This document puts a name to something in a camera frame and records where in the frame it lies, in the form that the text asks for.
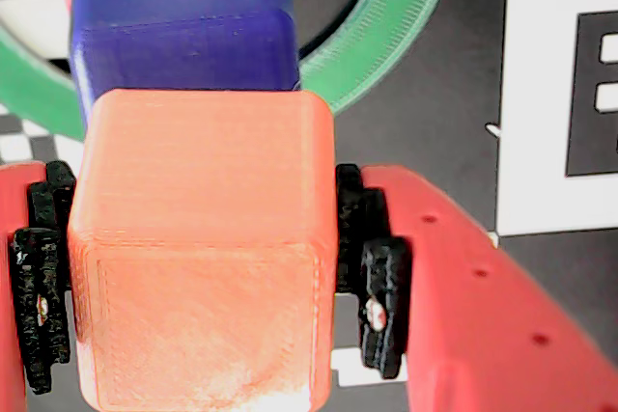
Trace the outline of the orange-red gripper finger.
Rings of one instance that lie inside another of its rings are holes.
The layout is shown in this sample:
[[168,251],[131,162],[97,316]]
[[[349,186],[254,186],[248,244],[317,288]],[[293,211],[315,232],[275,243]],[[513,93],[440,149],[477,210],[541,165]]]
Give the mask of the orange-red gripper finger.
[[50,392],[70,361],[67,225],[76,178],[61,160],[1,168],[1,408]]
[[413,411],[613,411],[617,370],[486,230],[401,166],[341,164],[337,289]]

